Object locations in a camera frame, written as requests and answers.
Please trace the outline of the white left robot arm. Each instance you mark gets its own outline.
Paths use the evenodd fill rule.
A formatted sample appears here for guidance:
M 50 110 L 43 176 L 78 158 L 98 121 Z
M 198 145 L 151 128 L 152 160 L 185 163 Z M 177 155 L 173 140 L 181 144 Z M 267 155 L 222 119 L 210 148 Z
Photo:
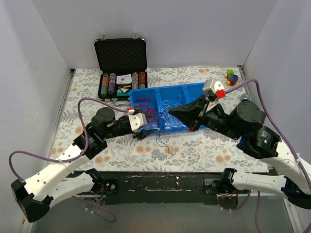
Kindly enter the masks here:
M 127 115 L 115 118 L 109 107 L 97 111 L 86 132 L 56 159 L 35 175 L 11 184 L 14 198 L 29 222 L 40 220 L 56 204 L 77 194 L 91 192 L 103 195 L 111 191 L 111 183 L 96 169 L 82 172 L 68 178 L 78 167 L 88 163 L 107 148 L 107 139 L 132 134 L 138 140 L 144 139 L 153 130 L 145 130 L 147 120 L 153 118 L 139 108 L 127 109 Z

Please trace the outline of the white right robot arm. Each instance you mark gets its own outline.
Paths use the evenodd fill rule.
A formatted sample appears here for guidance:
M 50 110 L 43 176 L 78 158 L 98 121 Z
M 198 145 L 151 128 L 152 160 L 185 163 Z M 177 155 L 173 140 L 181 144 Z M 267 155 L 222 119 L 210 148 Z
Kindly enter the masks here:
M 311 207 L 311 190 L 294 155 L 281 137 L 264 125 L 266 114 L 250 100 L 241 101 L 230 114 L 204 95 L 195 101 L 171 108 L 169 114 L 194 132 L 205 126 L 233 140 L 246 155 L 276 169 L 277 176 L 250 174 L 226 168 L 220 179 L 206 184 L 210 193 L 225 194 L 254 190 L 274 194 L 303 208 Z

